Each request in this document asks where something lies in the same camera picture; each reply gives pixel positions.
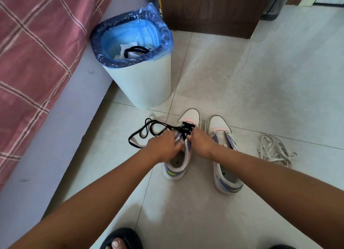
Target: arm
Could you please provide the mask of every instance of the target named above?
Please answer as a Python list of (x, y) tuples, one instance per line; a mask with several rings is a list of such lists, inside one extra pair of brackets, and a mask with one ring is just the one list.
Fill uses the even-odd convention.
[(301, 172), (221, 146), (198, 128), (188, 138), (199, 156), (232, 171), (320, 246), (344, 248), (344, 191)]
[(10, 249), (90, 248), (153, 166), (172, 159), (181, 148), (181, 143), (174, 145), (174, 132), (165, 130), (123, 164), (73, 195)]

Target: white tile floor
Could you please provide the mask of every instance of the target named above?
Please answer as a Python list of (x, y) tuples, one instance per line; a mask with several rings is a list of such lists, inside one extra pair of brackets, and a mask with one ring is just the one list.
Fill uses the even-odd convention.
[[(258, 156), (259, 132), (298, 153), (295, 169), (344, 189), (344, 9), (286, 6), (252, 39), (173, 32), (172, 94), (140, 110), (112, 84), (50, 204), (53, 210), (137, 150), (127, 143), (148, 116), (173, 124), (197, 108), (222, 115), (242, 152)], [(319, 248), (245, 186), (220, 195), (212, 165), (196, 156), (170, 182), (157, 165), (92, 248), (121, 226), (145, 248)]]

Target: trash bag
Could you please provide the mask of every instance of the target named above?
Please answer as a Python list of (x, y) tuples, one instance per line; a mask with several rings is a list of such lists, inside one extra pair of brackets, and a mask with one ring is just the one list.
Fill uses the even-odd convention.
[[(90, 41), (97, 60), (111, 69), (158, 60), (173, 50), (172, 33), (152, 3), (101, 22), (93, 29)], [(120, 55), (120, 44), (131, 42), (138, 42), (150, 52), (136, 58), (114, 59)]]

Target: plaid fabric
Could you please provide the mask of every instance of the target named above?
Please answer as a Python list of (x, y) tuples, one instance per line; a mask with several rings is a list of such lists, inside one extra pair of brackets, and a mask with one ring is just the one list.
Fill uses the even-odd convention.
[(111, 0), (0, 0), (0, 190)]

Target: hand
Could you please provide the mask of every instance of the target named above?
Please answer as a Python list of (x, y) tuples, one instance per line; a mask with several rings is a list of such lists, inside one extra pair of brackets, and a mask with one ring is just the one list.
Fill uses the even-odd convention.
[(165, 130), (162, 135), (151, 138), (144, 149), (156, 155), (160, 163), (174, 158), (182, 148), (182, 142), (174, 144), (174, 131)]
[(200, 157), (213, 160), (212, 150), (218, 145), (211, 137), (208, 136), (203, 130), (195, 127), (191, 131), (191, 135), (187, 136), (191, 142), (191, 148)]

